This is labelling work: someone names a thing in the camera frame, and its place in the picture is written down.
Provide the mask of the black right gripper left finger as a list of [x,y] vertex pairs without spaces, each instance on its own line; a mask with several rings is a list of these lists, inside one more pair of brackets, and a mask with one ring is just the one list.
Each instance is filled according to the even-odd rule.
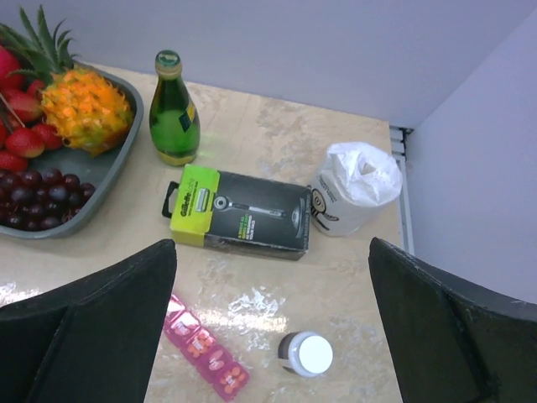
[[175,243],[1,309],[3,402],[142,402],[175,282]]

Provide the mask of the pink weekly pill organizer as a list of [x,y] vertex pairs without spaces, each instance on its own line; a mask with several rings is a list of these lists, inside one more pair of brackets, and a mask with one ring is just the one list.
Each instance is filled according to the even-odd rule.
[[169,299],[163,332],[225,402],[233,401],[248,383],[246,368],[175,294]]

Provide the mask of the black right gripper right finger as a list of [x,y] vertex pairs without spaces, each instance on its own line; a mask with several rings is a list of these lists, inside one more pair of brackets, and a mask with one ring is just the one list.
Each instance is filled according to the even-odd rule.
[[534,402],[536,306],[373,238],[368,265],[404,402]]

